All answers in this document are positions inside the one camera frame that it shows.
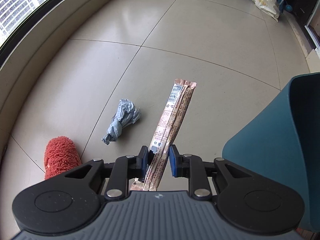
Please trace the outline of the crumpled grey plastic bag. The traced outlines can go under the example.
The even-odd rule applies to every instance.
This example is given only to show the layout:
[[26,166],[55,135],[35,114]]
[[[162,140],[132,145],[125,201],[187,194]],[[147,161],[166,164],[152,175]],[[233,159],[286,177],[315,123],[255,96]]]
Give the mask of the crumpled grey plastic bag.
[[125,127],[136,123],[141,117],[141,111],[128,99],[120,99],[117,111],[111,119],[111,123],[106,134],[101,139],[103,143],[109,145],[110,142],[117,141]]

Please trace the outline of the teal plastic trash bin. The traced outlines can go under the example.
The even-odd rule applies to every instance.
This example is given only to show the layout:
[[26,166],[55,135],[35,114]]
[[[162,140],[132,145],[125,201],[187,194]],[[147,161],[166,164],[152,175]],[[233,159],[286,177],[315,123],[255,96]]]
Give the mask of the teal plastic trash bin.
[[293,77],[242,130],[222,157],[297,191],[300,228],[319,232],[319,73]]

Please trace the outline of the small blue ball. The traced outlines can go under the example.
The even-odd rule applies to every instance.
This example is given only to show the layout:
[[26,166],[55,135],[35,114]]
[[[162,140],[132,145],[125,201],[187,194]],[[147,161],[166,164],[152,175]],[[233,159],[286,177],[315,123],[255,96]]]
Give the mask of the small blue ball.
[[293,7],[291,5],[289,5],[289,4],[287,4],[287,5],[285,5],[285,10],[287,12],[292,12],[293,11]]

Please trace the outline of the white tote bag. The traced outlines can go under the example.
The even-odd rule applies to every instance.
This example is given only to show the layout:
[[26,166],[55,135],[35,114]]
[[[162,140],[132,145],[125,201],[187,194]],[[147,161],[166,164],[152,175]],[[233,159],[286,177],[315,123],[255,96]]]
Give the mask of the white tote bag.
[[276,0],[253,0],[255,6],[278,22],[280,11]]

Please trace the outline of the long pink snack wrapper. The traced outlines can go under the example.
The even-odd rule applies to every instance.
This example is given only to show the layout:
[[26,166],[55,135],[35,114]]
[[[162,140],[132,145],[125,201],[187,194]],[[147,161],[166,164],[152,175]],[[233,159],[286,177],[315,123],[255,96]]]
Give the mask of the long pink snack wrapper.
[[147,168],[144,180],[136,178],[131,190],[157,191],[168,162],[169,147],[180,130],[196,85],[196,82],[175,80],[150,143],[150,151],[154,154],[153,160]]

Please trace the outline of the red fuzzy slipper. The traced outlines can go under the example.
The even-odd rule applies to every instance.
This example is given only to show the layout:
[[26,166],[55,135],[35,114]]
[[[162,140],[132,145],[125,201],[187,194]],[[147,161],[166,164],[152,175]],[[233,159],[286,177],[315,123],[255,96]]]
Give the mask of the red fuzzy slipper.
[[65,136],[51,139],[44,152],[44,179],[47,180],[81,165],[75,143]]

